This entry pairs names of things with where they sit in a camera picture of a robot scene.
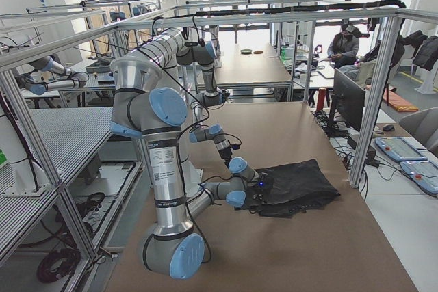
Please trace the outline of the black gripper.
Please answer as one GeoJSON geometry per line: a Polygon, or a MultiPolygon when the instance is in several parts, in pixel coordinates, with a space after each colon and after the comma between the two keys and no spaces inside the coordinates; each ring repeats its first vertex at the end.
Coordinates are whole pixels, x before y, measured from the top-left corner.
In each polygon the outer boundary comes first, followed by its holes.
{"type": "Polygon", "coordinates": [[[274,179],[266,172],[261,172],[257,181],[251,186],[253,199],[265,202],[274,185],[274,179]]]}
{"type": "Polygon", "coordinates": [[[221,143],[218,145],[218,152],[225,165],[229,165],[232,160],[232,150],[236,149],[236,144],[225,145],[221,143]]]}

